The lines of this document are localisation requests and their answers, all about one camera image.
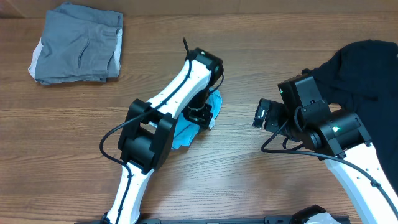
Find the light blue printed t-shirt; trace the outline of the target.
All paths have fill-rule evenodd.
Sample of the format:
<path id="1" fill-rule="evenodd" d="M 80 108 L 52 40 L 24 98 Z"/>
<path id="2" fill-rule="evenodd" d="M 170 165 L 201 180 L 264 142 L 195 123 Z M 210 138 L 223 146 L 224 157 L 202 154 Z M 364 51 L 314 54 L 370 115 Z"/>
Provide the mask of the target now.
<path id="1" fill-rule="evenodd" d="M 216 90 L 214 93 L 212 93 L 206 100 L 206 103 L 211 106 L 211 113 L 213 114 L 209 124 L 210 129 L 215 126 L 215 119 L 219 115 L 222 102 L 223 100 L 219 90 Z M 187 121 L 181 114 L 178 117 L 175 127 L 172 149 L 179 149 L 181 146 L 189 146 L 200 130 L 201 127 L 199 125 Z"/>

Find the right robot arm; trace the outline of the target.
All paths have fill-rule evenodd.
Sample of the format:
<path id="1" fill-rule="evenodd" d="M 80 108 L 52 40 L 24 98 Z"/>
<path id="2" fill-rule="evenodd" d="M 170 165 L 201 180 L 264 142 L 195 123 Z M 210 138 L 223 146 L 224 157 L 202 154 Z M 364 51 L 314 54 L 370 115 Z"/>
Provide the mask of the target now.
<path id="1" fill-rule="evenodd" d="M 279 153 L 317 157 L 344 188 L 363 223 L 397 223 L 397 194 L 388 181 L 372 139 L 359 116 L 332 112 L 310 75 L 278 84 L 283 102 L 260 99 L 253 125 L 272 133 L 261 151 L 278 135 L 297 146 Z"/>

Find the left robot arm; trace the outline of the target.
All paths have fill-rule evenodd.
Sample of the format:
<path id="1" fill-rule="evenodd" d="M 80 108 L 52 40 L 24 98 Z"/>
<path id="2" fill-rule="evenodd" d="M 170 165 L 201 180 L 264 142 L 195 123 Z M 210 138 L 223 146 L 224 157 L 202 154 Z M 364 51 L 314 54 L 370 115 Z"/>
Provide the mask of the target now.
<path id="1" fill-rule="evenodd" d="M 108 138 L 121 132 L 117 163 L 122 174 L 113 206 L 100 223 L 137 223 L 147 184 L 171 151 L 178 118 L 209 128 L 213 118 L 207 102 L 210 87 L 223 72 L 222 59 L 201 48 L 189 50 L 180 73 L 155 97 L 134 100 L 125 122 L 105 134 Z"/>

